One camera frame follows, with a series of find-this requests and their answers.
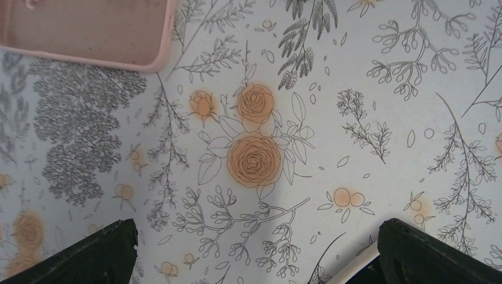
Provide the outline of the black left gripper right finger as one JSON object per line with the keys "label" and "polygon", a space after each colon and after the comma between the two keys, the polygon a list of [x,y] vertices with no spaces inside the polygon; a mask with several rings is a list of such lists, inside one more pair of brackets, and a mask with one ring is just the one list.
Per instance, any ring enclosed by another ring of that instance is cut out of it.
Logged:
{"label": "black left gripper right finger", "polygon": [[384,221],[378,255],[346,283],[501,283],[501,272],[397,218]]}

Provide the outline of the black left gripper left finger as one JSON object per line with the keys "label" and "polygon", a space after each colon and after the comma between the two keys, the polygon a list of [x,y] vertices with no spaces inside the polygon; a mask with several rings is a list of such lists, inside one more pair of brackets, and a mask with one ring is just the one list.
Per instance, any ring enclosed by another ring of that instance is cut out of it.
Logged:
{"label": "black left gripper left finger", "polygon": [[2,283],[128,283],[137,246],[134,220],[118,220]]}

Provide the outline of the bare black smartphone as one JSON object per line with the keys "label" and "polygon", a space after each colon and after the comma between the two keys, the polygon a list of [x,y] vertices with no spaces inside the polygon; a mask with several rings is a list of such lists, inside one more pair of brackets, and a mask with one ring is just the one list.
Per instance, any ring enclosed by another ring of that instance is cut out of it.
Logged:
{"label": "bare black smartphone", "polygon": [[349,264],[347,264],[339,273],[333,276],[327,284],[345,284],[369,266],[374,260],[379,257],[378,243],[373,243],[360,255],[356,256]]}

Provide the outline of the pink silicone phone case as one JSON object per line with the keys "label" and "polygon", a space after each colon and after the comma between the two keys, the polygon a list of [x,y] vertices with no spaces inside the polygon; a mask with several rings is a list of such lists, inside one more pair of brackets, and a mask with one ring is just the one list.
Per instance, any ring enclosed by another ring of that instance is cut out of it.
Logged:
{"label": "pink silicone phone case", "polygon": [[2,1],[1,49],[154,73],[170,54],[176,1]]}

